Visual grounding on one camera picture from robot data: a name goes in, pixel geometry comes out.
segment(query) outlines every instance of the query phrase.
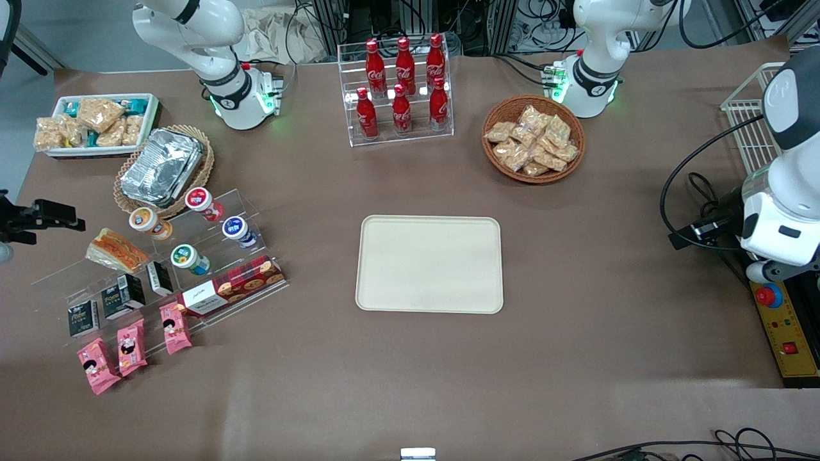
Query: bottle cap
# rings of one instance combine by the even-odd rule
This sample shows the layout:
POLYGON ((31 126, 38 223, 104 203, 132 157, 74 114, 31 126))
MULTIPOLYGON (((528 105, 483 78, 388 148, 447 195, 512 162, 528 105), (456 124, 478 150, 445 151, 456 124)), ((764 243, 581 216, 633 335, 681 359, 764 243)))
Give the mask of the bottle cap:
POLYGON ((148 207, 140 207, 131 212, 128 223, 135 231, 150 231, 157 225, 159 217, 148 207))
POLYGON ((222 234, 230 240, 241 240, 247 233, 248 223, 242 217, 229 217, 222 225, 222 234))
POLYGON ((193 266, 198 259, 199 254, 197 253, 197 249, 189 244, 182 244, 174 248, 174 252, 171 253, 171 263, 180 269, 187 269, 193 266))
POLYGON ((204 187, 194 187, 185 196, 185 204, 195 212, 207 209, 211 203, 213 203, 213 197, 204 187))

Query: wicker basket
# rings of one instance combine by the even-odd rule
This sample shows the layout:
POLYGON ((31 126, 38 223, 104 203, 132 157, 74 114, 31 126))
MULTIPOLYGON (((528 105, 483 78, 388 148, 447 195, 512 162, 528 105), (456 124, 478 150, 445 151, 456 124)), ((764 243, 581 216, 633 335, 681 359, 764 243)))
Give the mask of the wicker basket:
POLYGON ((503 174, 513 178, 514 180, 519 180, 530 184, 549 184, 568 176, 570 173, 575 171, 576 168, 578 168, 581 160, 584 159, 584 151, 586 151, 586 137, 584 136, 584 127, 581 126, 581 122, 578 120, 578 117, 576 117, 563 105, 558 104, 545 96, 521 94, 518 96, 513 96, 509 99, 504 99, 497 106, 493 107, 489 114, 487 114, 487 118, 484 119, 484 128, 481 130, 481 145, 484 146, 484 153, 487 155, 490 162, 492 162, 493 165, 495 165, 495 167, 498 168, 503 174), (567 165, 566 170, 560 172, 547 171, 543 175, 527 176, 522 173, 516 173, 515 171, 505 167, 493 153, 494 145, 484 137, 484 133, 490 131, 490 128, 500 121, 518 122, 518 117, 522 114, 522 112, 524 112, 524 107, 528 104, 532 104, 532 107, 538 109, 539 112, 549 115, 557 114, 572 129, 569 137, 578 147, 578 156, 575 160, 570 162, 569 165, 567 165))
POLYGON ((137 161, 137 157, 139 157, 139 154, 143 151, 143 146, 139 146, 137 151, 132 153, 130 157, 128 157, 128 160, 125 161, 125 164, 122 168, 120 168, 120 172, 116 175, 116 179, 114 180, 114 200, 116 201, 116 204, 120 206, 122 211, 130 214, 139 207, 150 207, 157 212, 157 215, 161 218, 168 219, 174 217, 185 210, 185 196, 188 195, 188 191, 194 187, 203 187, 205 183, 207 183, 208 177, 211 176, 211 170, 213 169, 213 149, 211 148, 211 142, 208 141, 207 136, 201 130, 187 125, 171 125, 168 127, 168 130, 173 130, 178 133, 182 133, 183 135, 188 135, 192 138, 199 139, 203 146, 205 146, 205 157, 199 163, 199 166, 194 172, 194 178, 190 181, 188 189, 168 208, 157 208, 151 204, 126 197, 125 194, 122 193, 122 176, 126 171, 128 171, 129 168, 131 168, 131 165, 134 165, 134 162, 137 161))

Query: brown paper tablecloth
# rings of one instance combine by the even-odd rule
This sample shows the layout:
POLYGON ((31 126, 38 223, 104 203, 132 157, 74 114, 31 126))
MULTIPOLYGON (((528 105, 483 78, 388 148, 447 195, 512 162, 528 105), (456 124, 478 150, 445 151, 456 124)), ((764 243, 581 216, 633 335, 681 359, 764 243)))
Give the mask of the brown paper tablecloth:
MULTIPOLYGON (((819 451, 820 391, 779 388, 746 290, 714 254, 675 252, 658 216, 671 169, 727 126, 718 104, 786 50, 775 40, 630 57, 616 100, 583 122, 583 164, 543 187, 509 180, 481 150, 485 114, 535 90, 490 58, 453 63, 454 137, 356 149, 334 65, 300 67, 282 116, 248 132, 214 116, 188 71, 59 72, 58 95, 150 92, 162 125, 204 130, 209 189, 237 187, 260 209, 292 285, 94 396, 30 283, 82 258, 99 228, 123 227, 112 198, 122 160, 36 156, 19 203, 73 204, 89 231, 40 232, 0 268, 0 458, 396 459, 433 446, 446 460, 559 460, 746 425, 819 451), (360 310, 371 214, 497 219, 501 312, 360 310)), ((731 146, 691 166, 719 193, 744 177, 731 146)), ((672 220, 698 206, 681 178, 672 220)))

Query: red bottle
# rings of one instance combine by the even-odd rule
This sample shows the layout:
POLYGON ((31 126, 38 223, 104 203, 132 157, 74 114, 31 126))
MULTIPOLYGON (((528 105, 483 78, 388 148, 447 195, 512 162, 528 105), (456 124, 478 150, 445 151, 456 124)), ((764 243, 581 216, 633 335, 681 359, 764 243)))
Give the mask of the red bottle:
POLYGON ((367 60, 364 70, 367 72, 367 82, 370 83, 370 92, 374 99, 387 98, 387 79, 385 78, 385 62, 379 56, 379 43, 369 39, 365 43, 367 60))
POLYGON ((393 89, 396 91, 396 97, 393 99, 393 125, 396 127, 396 135, 403 138, 412 130, 410 102, 405 96, 403 84, 397 83, 393 89))
POLYGON ((372 141, 379 137, 379 122, 376 120, 376 108, 373 102, 367 98, 367 88, 356 89, 359 102, 356 104, 356 113, 359 117, 359 126, 362 127, 362 135, 366 141, 372 141))
POLYGON ((433 93, 430 95, 430 128, 444 131, 447 128, 447 94, 444 92, 444 77, 435 77, 433 93))
POLYGON ((444 77, 444 52, 441 51, 441 34, 430 36, 430 52, 427 54, 427 93, 433 90, 433 79, 444 77))
POLYGON ((410 39, 399 38, 399 55, 396 57, 396 80, 404 85, 407 94, 416 94, 416 63, 410 54, 410 39))

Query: white cloth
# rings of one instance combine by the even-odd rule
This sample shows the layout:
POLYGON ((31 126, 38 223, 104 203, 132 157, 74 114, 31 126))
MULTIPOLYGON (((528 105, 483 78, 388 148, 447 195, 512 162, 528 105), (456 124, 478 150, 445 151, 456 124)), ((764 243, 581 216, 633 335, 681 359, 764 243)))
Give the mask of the white cloth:
MULTIPOLYGON (((300 9, 290 22, 287 30, 288 50, 297 64, 314 62, 327 56, 319 38, 319 24, 300 9)), ((271 6, 246 8, 242 11, 245 19, 245 34, 248 37, 248 56, 250 59, 271 59, 290 64, 288 52, 285 51, 285 28, 294 15, 294 7, 271 6)))

